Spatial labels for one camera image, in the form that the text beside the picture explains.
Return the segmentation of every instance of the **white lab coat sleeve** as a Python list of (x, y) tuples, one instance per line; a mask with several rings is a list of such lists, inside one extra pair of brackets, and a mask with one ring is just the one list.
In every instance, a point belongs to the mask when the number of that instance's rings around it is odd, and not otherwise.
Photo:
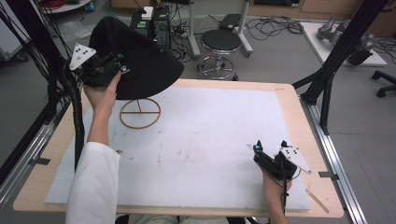
[(67, 200), (66, 224), (110, 224), (116, 218), (120, 155), (85, 144)]

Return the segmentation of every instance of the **black hat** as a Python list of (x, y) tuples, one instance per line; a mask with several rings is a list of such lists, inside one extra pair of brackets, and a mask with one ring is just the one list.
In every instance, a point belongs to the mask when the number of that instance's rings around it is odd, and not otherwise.
[(89, 47), (101, 58), (110, 53), (123, 55), (118, 100), (144, 99), (164, 91), (184, 70), (172, 53), (113, 17), (99, 21)]

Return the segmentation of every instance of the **black stool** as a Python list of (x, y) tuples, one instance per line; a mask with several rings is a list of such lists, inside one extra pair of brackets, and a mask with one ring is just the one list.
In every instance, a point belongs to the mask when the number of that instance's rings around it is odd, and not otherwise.
[(198, 64), (197, 69), (200, 72), (198, 78), (204, 74), (213, 79), (224, 79), (232, 75), (234, 81), (239, 79), (233, 70), (233, 63), (221, 56), (235, 53), (241, 47), (238, 35), (225, 30), (211, 30), (202, 35), (201, 44), (204, 49), (216, 55), (206, 57)]
[(376, 96), (384, 97), (387, 95), (385, 93), (386, 91), (396, 91), (396, 77), (392, 77), (386, 73), (376, 70), (372, 76), (372, 79), (377, 80), (381, 77), (392, 83), (393, 85), (379, 89), (379, 91), (376, 93)]

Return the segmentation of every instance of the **circular wooden frame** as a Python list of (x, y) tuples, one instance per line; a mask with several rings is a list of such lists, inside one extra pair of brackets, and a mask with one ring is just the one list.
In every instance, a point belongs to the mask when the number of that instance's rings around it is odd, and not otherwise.
[[(156, 101), (154, 101), (154, 100), (152, 100), (152, 99), (150, 99), (150, 98), (141, 99), (141, 100), (151, 101), (152, 103), (154, 103), (154, 104), (158, 107), (158, 111), (142, 111), (142, 107), (141, 107), (140, 104), (139, 104), (139, 101), (140, 101), (140, 100), (132, 100), (132, 101), (129, 101), (128, 103), (126, 103), (126, 104), (122, 107), (122, 109), (121, 109), (121, 111), (120, 111), (120, 120), (121, 120), (122, 124), (125, 125), (126, 127), (132, 128), (132, 129), (144, 129), (144, 128), (147, 128), (147, 127), (153, 125), (153, 124), (154, 124), (155, 122), (157, 122), (157, 120), (160, 118), (160, 116), (161, 116), (161, 107), (160, 107), (160, 105), (159, 105)], [(124, 111), (125, 107), (126, 107), (128, 104), (133, 103), (134, 101), (137, 102), (137, 106), (139, 107), (139, 111)], [(145, 125), (145, 126), (133, 126), (133, 125), (127, 124), (127, 123), (122, 119), (122, 115), (124, 115), (124, 114), (130, 114), (130, 115), (134, 115), (134, 114), (158, 114), (158, 116), (157, 116), (157, 118), (156, 118), (154, 121), (152, 121), (152, 122), (151, 122), (150, 124), (148, 124), (148, 125)]]

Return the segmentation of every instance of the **person's arm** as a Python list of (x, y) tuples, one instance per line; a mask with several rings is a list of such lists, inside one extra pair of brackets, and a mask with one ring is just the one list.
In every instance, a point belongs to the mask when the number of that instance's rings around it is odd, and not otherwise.
[(66, 224), (114, 223), (120, 155), (108, 146), (108, 121), (116, 101), (118, 73), (104, 89), (84, 87), (92, 105), (92, 126), (67, 200)]
[(285, 224), (288, 221), (282, 211), (282, 181), (273, 180), (267, 173), (262, 172), (262, 191), (268, 205), (268, 215), (272, 224)]

